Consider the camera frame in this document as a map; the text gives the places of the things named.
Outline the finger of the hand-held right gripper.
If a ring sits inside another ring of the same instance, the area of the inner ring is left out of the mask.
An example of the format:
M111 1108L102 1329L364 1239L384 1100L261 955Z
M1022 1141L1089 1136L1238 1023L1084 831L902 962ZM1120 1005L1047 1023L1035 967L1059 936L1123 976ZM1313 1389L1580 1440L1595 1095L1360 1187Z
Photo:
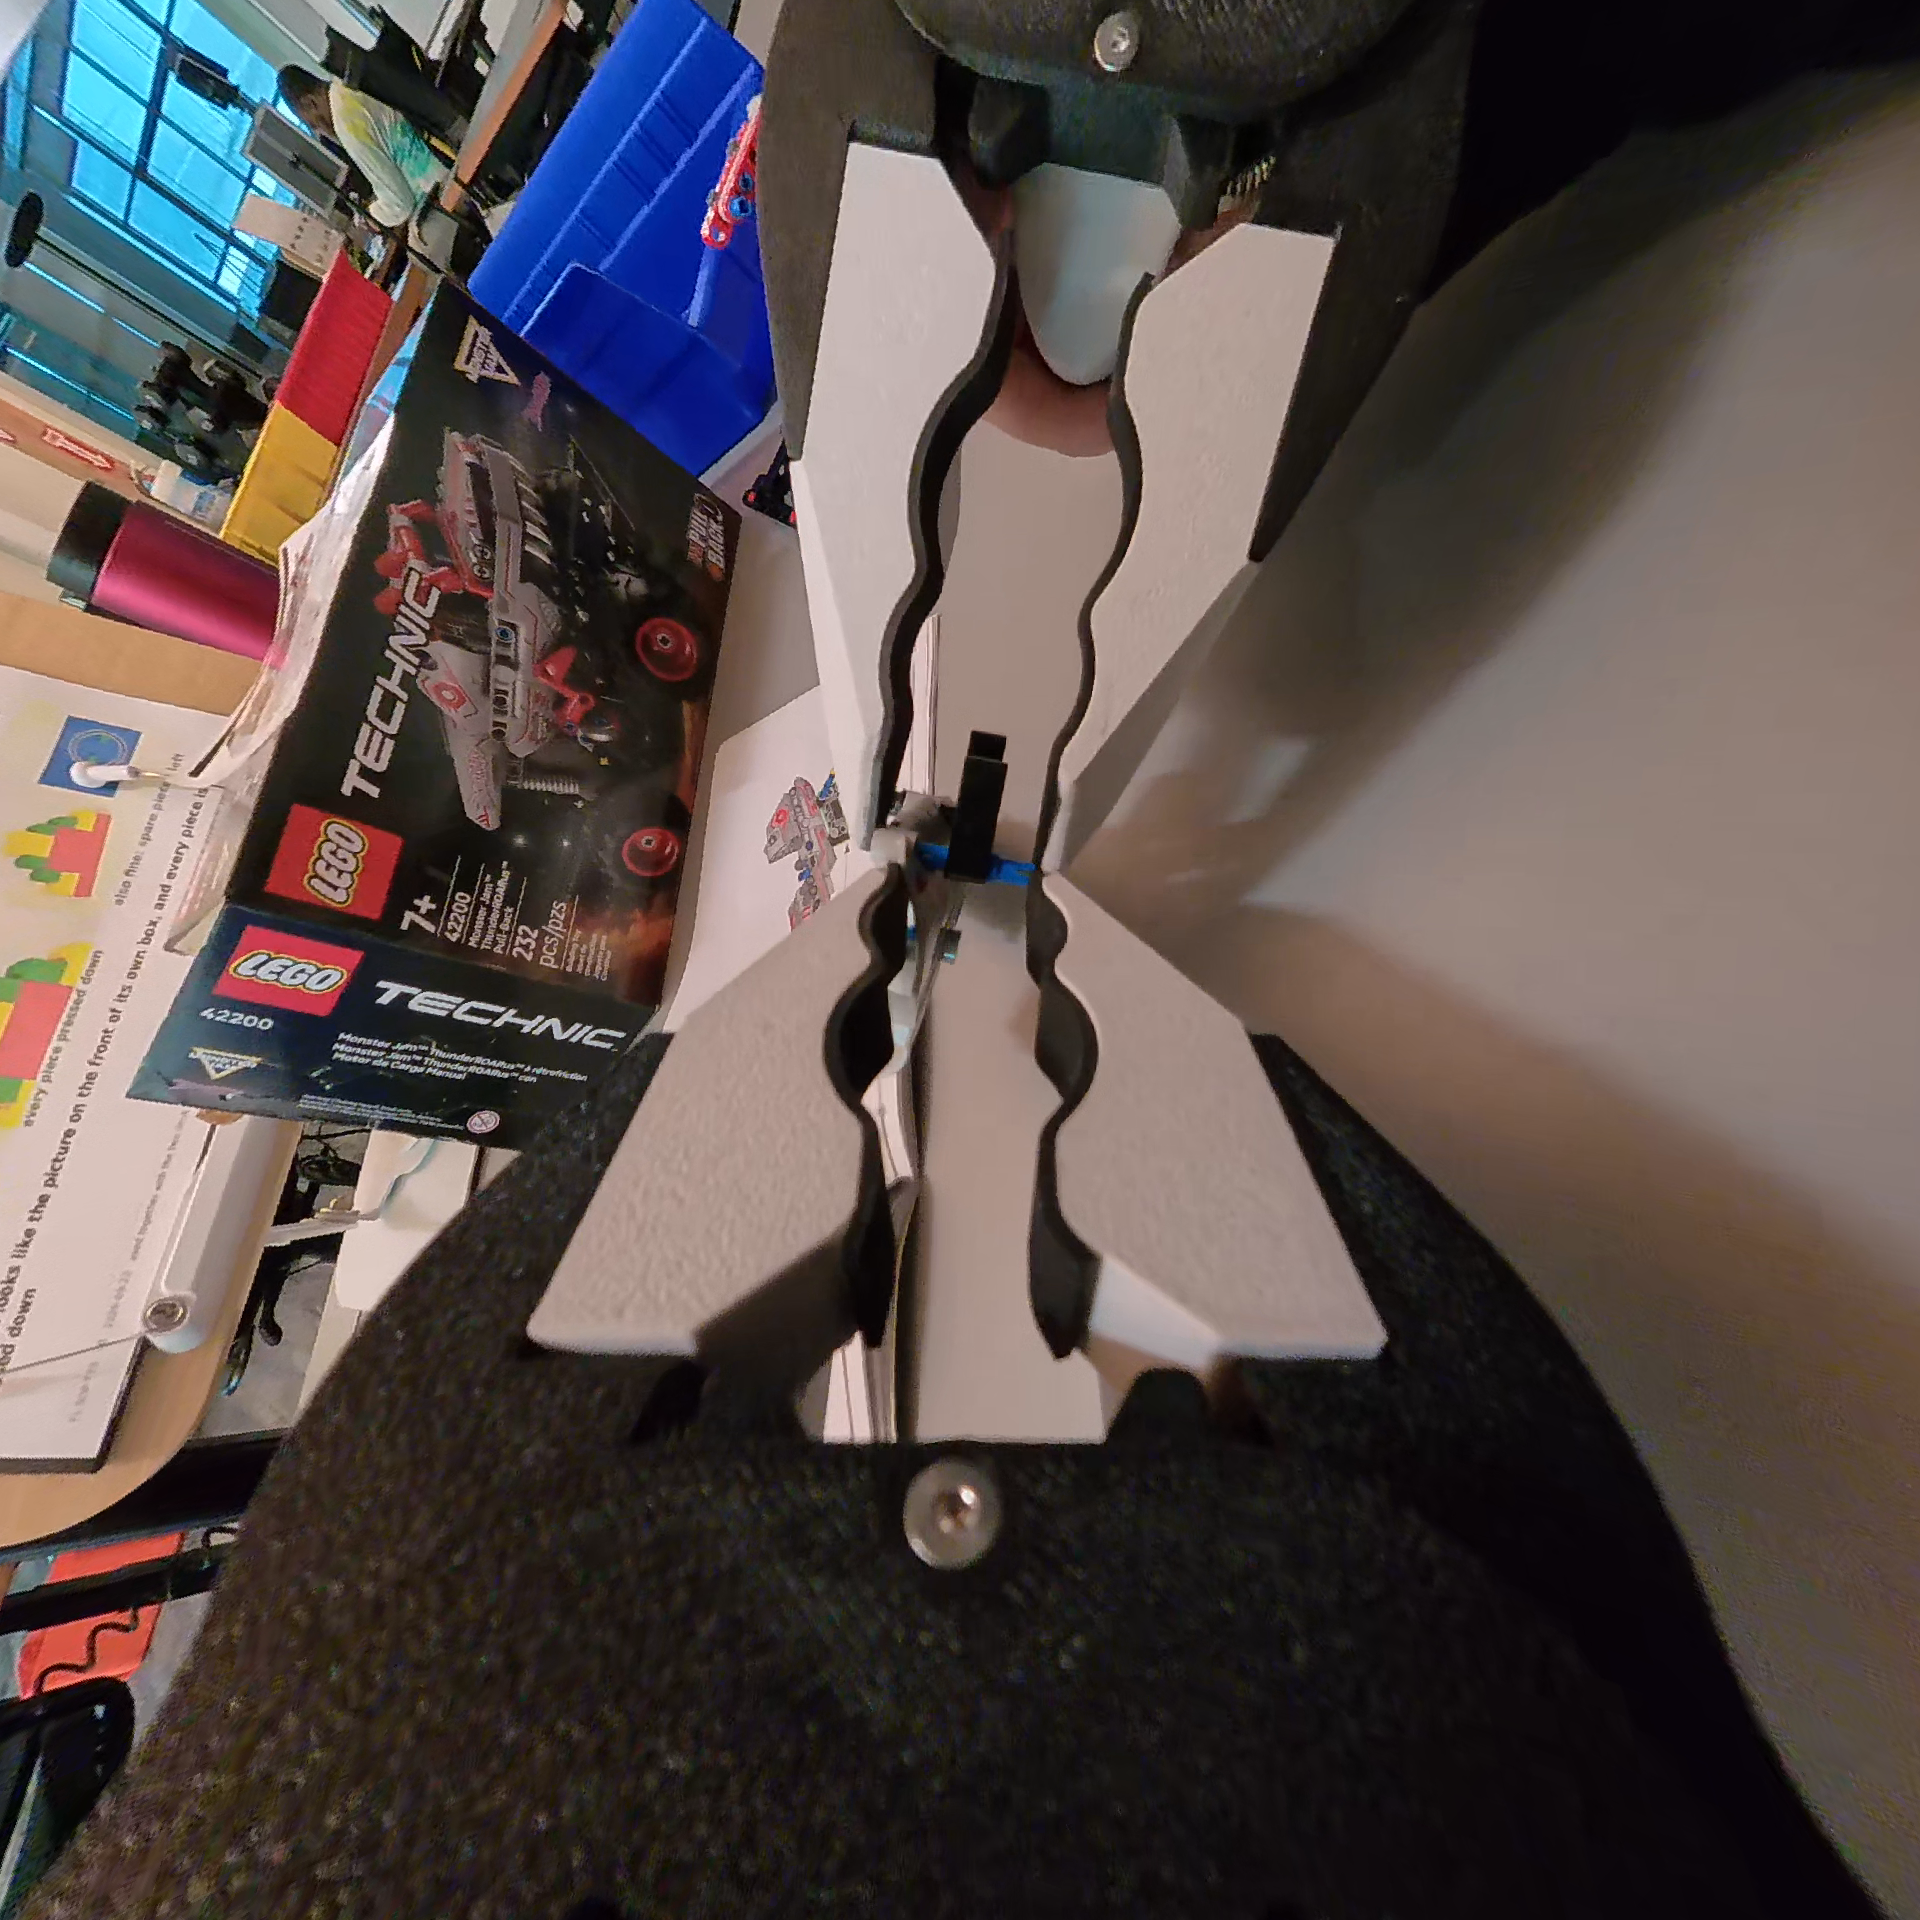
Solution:
M1084 609L1084 685L1047 765L1039 865L1112 813L1248 593L1335 237L1238 225L1128 308L1111 383L1120 531Z
M983 412L1012 282L943 163L855 143L793 463L817 685L848 831L868 849L899 792L913 637L940 597L940 505Z

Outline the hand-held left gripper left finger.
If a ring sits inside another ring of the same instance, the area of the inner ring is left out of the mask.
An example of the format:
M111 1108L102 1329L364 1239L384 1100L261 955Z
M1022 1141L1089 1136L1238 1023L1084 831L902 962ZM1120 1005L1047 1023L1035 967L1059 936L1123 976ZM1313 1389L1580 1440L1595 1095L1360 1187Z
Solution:
M908 882L863 872L679 1026L526 1336L822 1363L883 1340L896 1224L863 1095L896 1052Z

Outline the small grey brick assembly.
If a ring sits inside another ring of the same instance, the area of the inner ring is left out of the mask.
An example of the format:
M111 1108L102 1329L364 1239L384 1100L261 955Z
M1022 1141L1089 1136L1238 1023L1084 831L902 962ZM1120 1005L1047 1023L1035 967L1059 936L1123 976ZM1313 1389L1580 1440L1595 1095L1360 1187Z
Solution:
M872 851L902 880L902 960L887 987L899 1066L911 1052L941 971L957 954L973 897L1008 905L1039 874L1032 860L997 851L1006 776L1006 739L976 730L957 799L904 793L875 832Z

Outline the white desk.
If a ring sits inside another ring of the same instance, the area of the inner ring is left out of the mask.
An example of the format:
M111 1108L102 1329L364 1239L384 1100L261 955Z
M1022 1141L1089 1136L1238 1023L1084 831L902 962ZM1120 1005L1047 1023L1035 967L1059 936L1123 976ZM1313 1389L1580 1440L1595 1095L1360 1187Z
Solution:
M1568 1322L1700 1527L1916 1519L1916 66L1415 323L1072 877Z

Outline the person's right hand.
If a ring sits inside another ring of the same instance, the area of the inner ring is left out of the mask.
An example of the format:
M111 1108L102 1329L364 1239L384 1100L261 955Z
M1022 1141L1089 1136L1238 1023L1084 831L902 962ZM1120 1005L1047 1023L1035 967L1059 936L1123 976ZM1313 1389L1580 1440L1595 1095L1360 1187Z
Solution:
M1014 339L983 419L1012 441L1070 460L1112 455L1111 383L1062 380L1023 333Z

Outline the white instruction booklet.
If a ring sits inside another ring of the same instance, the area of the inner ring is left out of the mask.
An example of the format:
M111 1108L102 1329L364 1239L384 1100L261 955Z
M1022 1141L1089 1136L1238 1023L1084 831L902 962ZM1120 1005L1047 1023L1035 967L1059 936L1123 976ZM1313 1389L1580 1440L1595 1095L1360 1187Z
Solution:
M795 905L835 897L868 866L862 852L820 836L809 799L829 785L825 701L815 688L784 705L758 696L717 740L702 799L689 933L662 1002L662 1032L675 1034L785 940ZM803 1424L828 1443L896 1440L896 1376L896 1322L875 1346L852 1336L803 1389Z

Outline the blue plastic bin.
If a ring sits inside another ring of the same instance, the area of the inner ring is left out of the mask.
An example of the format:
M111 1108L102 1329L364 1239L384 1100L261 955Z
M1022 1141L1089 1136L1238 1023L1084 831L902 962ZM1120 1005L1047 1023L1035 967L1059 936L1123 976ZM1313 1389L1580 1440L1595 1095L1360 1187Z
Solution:
M703 241L758 97L760 64L702 7L638 4L465 282L687 474L776 400L756 220Z

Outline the black toy set box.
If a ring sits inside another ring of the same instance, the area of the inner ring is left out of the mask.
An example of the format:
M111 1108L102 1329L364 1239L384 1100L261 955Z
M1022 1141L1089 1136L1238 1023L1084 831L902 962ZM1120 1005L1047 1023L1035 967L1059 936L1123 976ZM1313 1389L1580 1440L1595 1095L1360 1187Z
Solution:
M455 284L381 388L325 507L435 507L424 748L384 801L211 793L133 1095L519 1147L662 997L737 515Z

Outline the red plastic bin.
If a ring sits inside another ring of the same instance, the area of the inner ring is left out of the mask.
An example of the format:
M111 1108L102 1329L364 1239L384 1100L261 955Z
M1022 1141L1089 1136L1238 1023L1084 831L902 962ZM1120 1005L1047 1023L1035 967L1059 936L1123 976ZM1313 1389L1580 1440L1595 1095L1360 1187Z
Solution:
M336 253L278 372L272 404L340 449L390 315L390 295L347 253Z

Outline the yellow plastic bin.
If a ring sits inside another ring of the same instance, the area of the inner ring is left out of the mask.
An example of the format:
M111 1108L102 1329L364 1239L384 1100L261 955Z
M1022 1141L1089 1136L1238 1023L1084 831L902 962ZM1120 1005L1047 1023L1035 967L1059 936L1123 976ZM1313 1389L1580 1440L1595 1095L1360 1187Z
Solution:
M283 544L328 500L356 415L351 400L337 423L320 431L273 403L231 493L220 539L273 567Z

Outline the printed instruction sheet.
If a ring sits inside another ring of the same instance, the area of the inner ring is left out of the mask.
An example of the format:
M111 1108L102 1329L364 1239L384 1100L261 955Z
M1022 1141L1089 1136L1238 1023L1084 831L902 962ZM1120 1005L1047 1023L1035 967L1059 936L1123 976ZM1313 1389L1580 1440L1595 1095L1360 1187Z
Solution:
M184 1107L133 1095L187 976L168 948L215 799L79 792L67 764L192 770L204 711L1 674L1 1463L95 1473L153 1352L139 1336ZM213 1323L243 1256L243 1201L268 1183L265 1120L217 1127L199 1277Z

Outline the black equipment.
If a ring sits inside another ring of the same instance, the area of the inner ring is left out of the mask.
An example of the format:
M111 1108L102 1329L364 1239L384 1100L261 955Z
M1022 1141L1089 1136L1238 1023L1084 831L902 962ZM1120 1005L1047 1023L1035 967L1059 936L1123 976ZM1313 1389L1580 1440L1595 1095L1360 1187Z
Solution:
M225 363L196 363L171 340L159 344L150 372L134 388L134 420L176 449L196 449L215 463L237 463L237 449L268 423L262 400Z

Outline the maroon metal bottle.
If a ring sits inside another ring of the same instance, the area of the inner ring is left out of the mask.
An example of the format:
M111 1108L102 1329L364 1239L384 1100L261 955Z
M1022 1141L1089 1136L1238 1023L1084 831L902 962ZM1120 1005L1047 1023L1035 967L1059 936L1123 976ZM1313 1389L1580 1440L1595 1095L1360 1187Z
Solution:
M86 612L254 665L272 656L281 603L276 567L149 500L84 482L44 573Z

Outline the orange patterned object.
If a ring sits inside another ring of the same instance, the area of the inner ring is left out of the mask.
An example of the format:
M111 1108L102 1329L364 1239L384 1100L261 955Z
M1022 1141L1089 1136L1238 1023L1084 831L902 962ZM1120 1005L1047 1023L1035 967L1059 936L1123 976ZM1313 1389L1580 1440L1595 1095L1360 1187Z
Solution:
M147 1562L208 1546L208 1530L192 1527L117 1544L68 1546L17 1559L6 1596L84 1577L117 1577ZM40 1697L89 1677L133 1682L149 1661L163 1607L119 1607L75 1623L44 1625L4 1637L4 1688L9 1697Z

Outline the large window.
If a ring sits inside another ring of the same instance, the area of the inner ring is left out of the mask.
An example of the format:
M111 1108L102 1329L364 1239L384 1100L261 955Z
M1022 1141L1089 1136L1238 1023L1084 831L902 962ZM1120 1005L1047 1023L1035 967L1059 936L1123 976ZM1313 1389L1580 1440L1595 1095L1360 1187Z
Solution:
M255 4L40 4L4 64L4 210L37 196L44 220L28 269L73 267L97 311L273 375L297 301L243 218L300 209L249 149L295 51Z

